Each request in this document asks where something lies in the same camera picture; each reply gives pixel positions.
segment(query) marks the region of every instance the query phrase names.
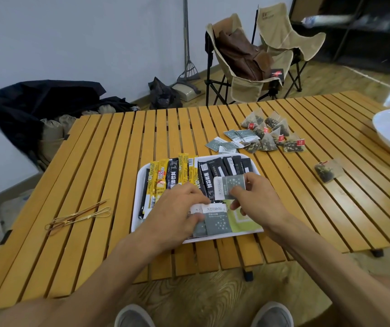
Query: black bag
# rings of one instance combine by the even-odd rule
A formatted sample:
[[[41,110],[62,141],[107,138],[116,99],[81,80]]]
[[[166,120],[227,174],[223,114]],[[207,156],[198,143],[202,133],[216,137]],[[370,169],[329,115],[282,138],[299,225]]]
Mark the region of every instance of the black bag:
[[[99,82],[39,80],[18,82],[0,89],[0,128],[19,150],[37,152],[43,118],[80,117],[82,111],[110,104],[116,111],[131,111],[135,104],[116,96],[100,100],[105,89]]]
[[[150,88],[151,110],[181,108],[183,106],[178,92],[166,86],[157,77],[154,77],[154,80],[148,83],[148,87]]]

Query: white tray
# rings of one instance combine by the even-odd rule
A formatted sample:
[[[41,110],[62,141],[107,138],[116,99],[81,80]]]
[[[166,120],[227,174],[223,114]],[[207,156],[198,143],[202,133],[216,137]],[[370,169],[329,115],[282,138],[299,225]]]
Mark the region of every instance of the white tray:
[[[230,156],[241,156],[242,159],[249,158],[248,156],[244,154],[221,154],[221,155],[211,155],[211,156],[201,156],[198,157],[199,162],[207,162],[211,159],[216,159],[218,157],[230,157]],[[257,169],[254,162],[251,160],[252,164],[252,171],[255,174],[260,174],[259,170]],[[147,165],[144,165],[140,168],[140,170],[137,173],[137,180],[136,180],[136,194],[134,196],[134,207],[133,207],[133,215],[131,220],[131,231],[134,232],[143,222],[144,219],[139,219],[139,210],[140,205],[142,204],[142,196],[143,196],[143,184],[145,181],[145,176],[147,173],[147,168],[150,166],[148,163]],[[263,232],[263,229],[258,231],[244,231],[244,232],[238,232],[238,233],[226,233],[226,234],[219,234],[219,235],[210,235],[210,236],[202,236],[198,238],[189,238],[183,243],[192,243],[192,242],[200,242],[200,241],[207,241],[207,240],[214,240],[216,238],[229,238],[231,236],[238,236],[238,235],[245,235],[245,234],[252,234],[252,233],[258,233]]]

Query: shoe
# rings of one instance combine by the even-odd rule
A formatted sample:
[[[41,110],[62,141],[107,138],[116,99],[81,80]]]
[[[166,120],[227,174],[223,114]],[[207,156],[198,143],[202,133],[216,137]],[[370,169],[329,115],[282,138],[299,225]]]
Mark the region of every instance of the shoe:
[[[283,304],[268,302],[257,312],[251,327],[294,327],[294,321]]]
[[[130,304],[119,311],[115,327],[155,327],[155,325],[143,308],[136,304]]]

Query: right hand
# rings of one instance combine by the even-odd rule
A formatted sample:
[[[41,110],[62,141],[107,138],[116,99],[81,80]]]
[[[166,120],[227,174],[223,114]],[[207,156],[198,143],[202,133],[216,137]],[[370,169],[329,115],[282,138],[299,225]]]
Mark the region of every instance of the right hand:
[[[241,207],[242,215],[248,215],[269,231],[276,230],[292,219],[268,179],[253,172],[245,173],[244,176],[247,189],[235,186],[230,191],[236,198],[230,205],[231,210]]]

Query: camping chair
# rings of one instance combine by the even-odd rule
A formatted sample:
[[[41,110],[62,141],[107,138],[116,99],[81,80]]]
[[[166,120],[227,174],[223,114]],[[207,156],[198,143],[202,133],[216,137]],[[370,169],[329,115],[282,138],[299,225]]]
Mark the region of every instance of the camping chair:
[[[233,99],[233,102],[231,103],[235,103],[236,101],[242,103],[257,102],[263,98],[266,98],[267,96],[271,96],[272,99],[276,98],[278,91],[283,87],[283,83],[278,77],[268,78],[260,82],[252,82],[235,75],[230,66],[222,57],[219,50],[216,48],[215,36],[217,37],[221,30],[229,33],[232,33],[235,30],[243,30],[242,24],[237,14],[234,13],[229,18],[225,18],[214,25],[209,24],[206,27],[205,51],[208,55],[207,79],[204,81],[206,84],[206,105],[209,105],[209,88],[212,88],[214,93],[216,93],[214,104],[216,104],[219,98],[222,104],[228,105],[227,97],[229,87],[231,90],[231,98]],[[216,58],[218,59],[222,71],[224,72],[222,82],[210,79],[210,68],[213,62],[213,51],[216,54]],[[278,55],[273,56],[274,63],[271,65],[271,68],[283,69],[283,73],[286,74],[286,72],[289,71],[292,58],[293,52],[291,50],[278,53]],[[219,90],[217,90],[213,84],[219,84]],[[221,89],[223,86],[225,86],[225,98],[223,98],[221,95]]]
[[[269,53],[272,53],[273,49],[279,52],[283,50],[292,50],[294,52],[292,65],[296,64],[297,76],[294,78],[290,71],[288,71],[292,79],[292,85],[287,91],[285,98],[289,95],[293,86],[296,87],[298,92],[301,92],[301,73],[307,65],[307,62],[321,49],[325,41],[325,33],[320,32],[313,37],[299,35],[292,28],[284,3],[257,10],[254,31],[252,33],[253,41],[254,35],[256,34],[256,27],[259,28],[262,43],[266,46]],[[301,60],[305,63],[300,69],[299,62]]]

